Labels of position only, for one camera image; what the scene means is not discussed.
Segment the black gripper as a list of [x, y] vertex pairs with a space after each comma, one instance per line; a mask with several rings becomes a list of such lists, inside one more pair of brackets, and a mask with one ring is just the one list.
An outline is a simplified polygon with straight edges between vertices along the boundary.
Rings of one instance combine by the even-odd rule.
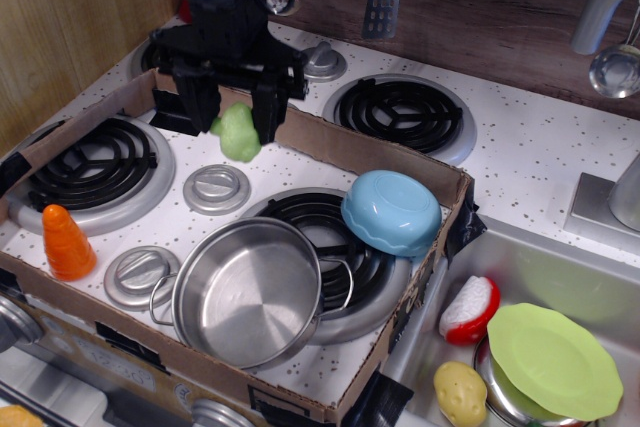
[[171, 73], [193, 127], [210, 130], [220, 112], [219, 85], [251, 90], [252, 118], [261, 144], [275, 140], [290, 98], [308, 92], [307, 57], [277, 40], [267, 26], [241, 48], [206, 43], [193, 25], [156, 29], [150, 41], [162, 52], [162, 68]]

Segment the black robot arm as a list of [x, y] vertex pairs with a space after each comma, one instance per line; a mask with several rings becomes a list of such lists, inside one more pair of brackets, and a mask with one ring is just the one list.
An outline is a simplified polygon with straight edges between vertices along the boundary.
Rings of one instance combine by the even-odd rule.
[[220, 111], [220, 87], [250, 92], [261, 144], [274, 141], [290, 99], [307, 93], [307, 57], [269, 31], [272, 15], [293, 12], [300, 0], [186, 0], [187, 25], [158, 29], [150, 41], [171, 74], [186, 115], [205, 132]]

